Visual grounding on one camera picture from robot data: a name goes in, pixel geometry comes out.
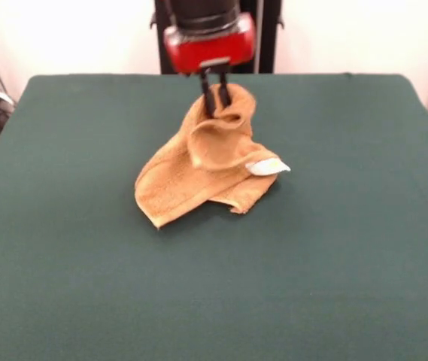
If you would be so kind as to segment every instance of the red gripper housing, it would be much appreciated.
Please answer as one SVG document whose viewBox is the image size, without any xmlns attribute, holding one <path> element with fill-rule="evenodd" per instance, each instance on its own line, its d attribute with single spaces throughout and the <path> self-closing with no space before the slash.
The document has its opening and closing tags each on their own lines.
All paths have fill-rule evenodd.
<svg viewBox="0 0 428 361">
<path fill-rule="evenodd" d="M 232 31 L 217 38 L 192 38 L 182 35 L 175 26 L 164 32 L 164 43 L 177 73 L 192 74 L 216 61 L 230 65 L 252 60 L 255 52 L 256 32 L 252 17 L 243 13 Z"/>
</svg>

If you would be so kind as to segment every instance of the green tablecloth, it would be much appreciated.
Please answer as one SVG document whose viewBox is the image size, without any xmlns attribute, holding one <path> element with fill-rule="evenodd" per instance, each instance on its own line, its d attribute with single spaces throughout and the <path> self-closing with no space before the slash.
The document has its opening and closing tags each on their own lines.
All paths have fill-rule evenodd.
<svg viewBox="0 0 428 361">
<path fill-rule="evenodd" d="M 182 77 L 33 78 L 0 138 L 0 360 L 428 360 L 428 113 L 398 76 L 232 77 L 292 168 L 161 231 Z"/>
</svg>

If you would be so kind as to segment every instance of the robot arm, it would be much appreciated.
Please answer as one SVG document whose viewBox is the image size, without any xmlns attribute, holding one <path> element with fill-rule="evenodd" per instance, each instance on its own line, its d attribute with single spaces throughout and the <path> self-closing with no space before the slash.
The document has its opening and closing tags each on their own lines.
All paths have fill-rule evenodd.
<svg viewBox="0 0 428 361">
<path fill-rule="evenodd" d="M 242 14 L 238 0 L 164 0 L 172 25 L 164 44 L 176 72 L 199 74 L 208 115 L 215 111 L 207 73 L 220 75 L 219 96 L 231 104 L 227 76 L 231 66 L 248 62 L 255 53 L 255 25 Z"/>
</svg>

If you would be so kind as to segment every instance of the orange towel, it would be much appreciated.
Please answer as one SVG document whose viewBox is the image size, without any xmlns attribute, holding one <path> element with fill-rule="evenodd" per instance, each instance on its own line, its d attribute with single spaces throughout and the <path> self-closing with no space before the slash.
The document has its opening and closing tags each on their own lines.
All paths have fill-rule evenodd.
<svg viewBox="0 0 428 361">
<path fill-rule="evenodd" d="M 278 172 L 289 170 L 276 154 L 252 141 L 254 97 L 230 84 L 232 105 L 222 109 L 218 88 L 212 86 L 217 104 L 214 119 L 208 119 L 200 97 L 178 133 L 156 152 L 135 182 L 135 200 L 156 228 L 206 201 L 230 205 L 234 213 L 247 213 L 275 182 Z M 259 174 L 255 170 L 259 164 L 263 164 L 261 173 L 267 175 L 254 175 Z M 274 164 L 274 171 L 266 171 L 268 164 Z"/>
</svg>

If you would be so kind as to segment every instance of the towel tag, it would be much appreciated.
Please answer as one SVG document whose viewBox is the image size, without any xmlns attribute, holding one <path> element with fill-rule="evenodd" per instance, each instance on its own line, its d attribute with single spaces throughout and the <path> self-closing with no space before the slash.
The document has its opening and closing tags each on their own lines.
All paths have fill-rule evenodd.
<svg viewBox="0 0 428 361">
<path fill-rule="evenodd" d="M 245 168 L 253 175 L 266 176 L 290 171 L 290 168 L 279 158 L 261 160 L 257 163 L 248 163 Z"/>
</svg>

